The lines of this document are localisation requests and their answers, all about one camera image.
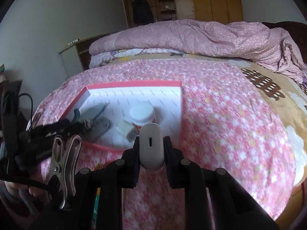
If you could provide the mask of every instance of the folded comforter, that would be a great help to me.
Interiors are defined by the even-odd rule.
[[[250,59],[298,83],[306,66],[288,31],[262,23],[166,21],[127,29],[95,41],[91,55],[129,48],[168,48],[212,57]]]

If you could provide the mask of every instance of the pink quilt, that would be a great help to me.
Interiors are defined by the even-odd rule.
[[[90,54],[127,48],[168,48],[212,57],[250,59],[298,83],[306,75],[300,50],[288,31],[260,22],[165,21],[130,28],[95,41]]]
[[[182,131],[176,146],[207,169],[223,167],[276,219],[291,195],[294,155],[279,117],[229,62],[189,58],[107,65],[67,80],[39,105],[39,124],[57,121],[86,85],[128,80],[181,80]],[[82,148],[77,169],[105,165],[121,153]],[[42,163],[46,177],[50,161]],[[172,190],[165,170],[141,169],[123,197],[124,229],[184,229],[184,191]]]

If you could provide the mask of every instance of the white jar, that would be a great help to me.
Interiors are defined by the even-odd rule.
[[[147,123],[155,123],[154,107],[149,101],[139,102],[130,109],[130,117],[138,131]]]

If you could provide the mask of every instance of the white wall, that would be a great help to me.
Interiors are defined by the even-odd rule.
[[[293,0],[241,0],[247,22],[296,21],[307,24]]]
[[[60,49],[126,28],[122,0],[15,0],[0,23],[0,65],[10,80],[24,80],[35,109],[67,79]],[[21,107],[30,118],[27,98]]]

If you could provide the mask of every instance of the bed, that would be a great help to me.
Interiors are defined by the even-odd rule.
[[[261,23],[158,22],[99,39],[90,53],[91,69],[39,105],[40,124],[57,121],[89,84],[180,80],[176,147],[204,168],[227,169],[273,219],[281,214],[293,187],[305,179],[307,163],[306,67],[286,30]],[[103,167],[120,156],[116,148],[83,148],[78,169]],[[49,165],[41,165],[44,177]],[[125,229],[184,227],[183,191],[169,189],[164,173],[141,170],[123,203]]]

